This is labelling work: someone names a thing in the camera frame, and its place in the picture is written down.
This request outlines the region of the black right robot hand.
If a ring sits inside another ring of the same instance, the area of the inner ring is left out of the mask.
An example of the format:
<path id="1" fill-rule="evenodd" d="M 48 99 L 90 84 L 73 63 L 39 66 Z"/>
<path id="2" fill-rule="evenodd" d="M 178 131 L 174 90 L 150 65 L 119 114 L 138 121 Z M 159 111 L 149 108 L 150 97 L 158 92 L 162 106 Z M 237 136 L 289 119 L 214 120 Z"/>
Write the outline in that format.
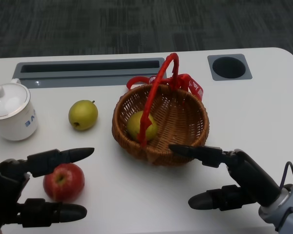
<path id="1" fill-rule="evenodd" d="M 170 144 L 169 149 L 179 156 L 197 159 L 204 166 L 218 168 L 224 163 L 238 185 L 207 190 L 188 200 L 195 210 L 221 211 L 240 209 L 243 205 L 258 203 L 268 207 L 281 195 L 276 182 L 245 152 L 223 151 L 219 147 Z"/>

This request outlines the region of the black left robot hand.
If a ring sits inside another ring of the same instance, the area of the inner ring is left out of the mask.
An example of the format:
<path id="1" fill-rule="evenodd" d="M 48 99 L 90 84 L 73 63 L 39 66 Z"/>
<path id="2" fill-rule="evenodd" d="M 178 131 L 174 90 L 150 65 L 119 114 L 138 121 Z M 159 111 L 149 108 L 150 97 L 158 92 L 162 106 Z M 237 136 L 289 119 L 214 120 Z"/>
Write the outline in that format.
<path id="1" fill-rule="evenodd" d="M 48 175 L 64 163 L 74 163 L 93 154 L 94 148 L 58 149 L 28 156 L 26 160 L 8 159 L 0 163 L 0 232 L 5 224 L 21 224 L 24 228 L 49 227 L 86 217 L 87 209 L 77 204 L 18 199 L 30 177 Z"/>

